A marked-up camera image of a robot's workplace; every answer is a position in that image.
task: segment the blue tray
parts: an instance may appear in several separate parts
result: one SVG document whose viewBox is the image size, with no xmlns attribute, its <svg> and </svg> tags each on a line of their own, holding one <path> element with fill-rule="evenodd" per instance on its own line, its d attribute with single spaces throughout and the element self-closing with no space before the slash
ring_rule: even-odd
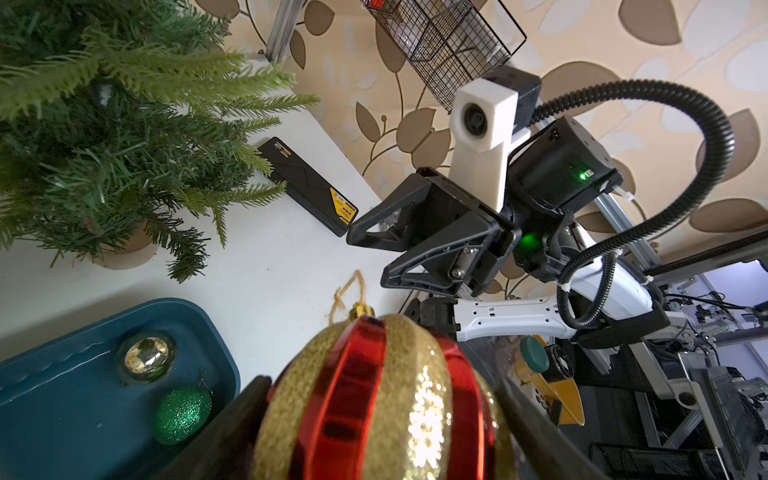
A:
<svg viewBox="0 0 768 480">
<path fill-rule="evenodd" d="M 114 369 L 122 340 L 171 335 L 178 355 L 154 383 L 125 387 Z M 212 419 L 240 391 L 240 374 L 208 315 L 152 300 L 0 363 L 0 478 L 149 478 L 190 441 L 152 438 L 160 397 L 197 382 L 213 391 Z"/>
</svg>

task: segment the red and gold striped ornament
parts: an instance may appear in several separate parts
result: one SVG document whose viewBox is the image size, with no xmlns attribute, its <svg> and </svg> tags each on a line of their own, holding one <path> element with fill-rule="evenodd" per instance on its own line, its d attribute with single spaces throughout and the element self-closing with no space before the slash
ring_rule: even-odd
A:
<svg viewBox="0 0 768 480">
<path fill-rule="evenodd" d="M 405 316 L 323 330 L 269 398 L 254 480 L 517 477 L 490 388 L 455 342 Z"/>
</svg>

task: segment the green glitter ornament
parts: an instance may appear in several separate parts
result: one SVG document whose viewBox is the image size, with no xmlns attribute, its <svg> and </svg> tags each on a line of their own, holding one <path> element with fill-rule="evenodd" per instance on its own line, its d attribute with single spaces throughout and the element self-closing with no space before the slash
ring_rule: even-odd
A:
<svg viewBox="0 0 768 480">
<path fill-rule="evenodd" d="M 208 420 L 210 393 L 199 386 L 171 390 L 154 411 L 152 430 L 163 445 L 174 445 L 194 434 Z"/>
</svg>

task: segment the green led light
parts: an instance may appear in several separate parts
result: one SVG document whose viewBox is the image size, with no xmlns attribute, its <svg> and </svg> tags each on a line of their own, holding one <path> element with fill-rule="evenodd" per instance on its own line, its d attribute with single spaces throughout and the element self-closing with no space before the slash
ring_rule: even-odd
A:
<svg viewBox="0 0 768 480">
<path fill-rule="evenodd" d="M 590 169 L 587 169 L 587 170 L 584 170 L 583 172 L 581 172 L 578 175 L 578 177 L 579 177 L 579 180 L 586 181 L 586 180 L 589 180 L 592 177 L 592 175 L 594 175 L 594 172 L 592 170 L 590 170 Z"/>
<path fill-rule="evenodd" d="M 541 248 L 541 240 L 535 233 L 529 233 L 520 239 L 520 248 L 523 250 L 536 250 Z"/>
</svg>

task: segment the christmas ornament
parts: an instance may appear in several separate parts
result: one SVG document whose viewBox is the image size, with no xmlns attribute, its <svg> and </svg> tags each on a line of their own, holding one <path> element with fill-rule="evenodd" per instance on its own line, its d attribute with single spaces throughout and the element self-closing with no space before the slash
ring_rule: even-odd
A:
<svg viewBox="0 0 768 480">
<path fill-rule="evenodd" d="M 148 330 L 125 340 L 115 356 L 118 375 L 129 385 L 155 382 L 168 373 L 178 348 L 166 333 Z"/>
<path fill-rule="evenodd" d="M 329 326 L 269 395 L 250 478 L 516 478 L 490 388 L 401 315 Z"/>
<path fill-rule="evenodd" d="M 154 412 L 152 430 L 163 445 L 174 445 L 194 434 L 210 415 L 210 393 L 200 386 L 183 386 L 162 398 Z"/>
</svg>

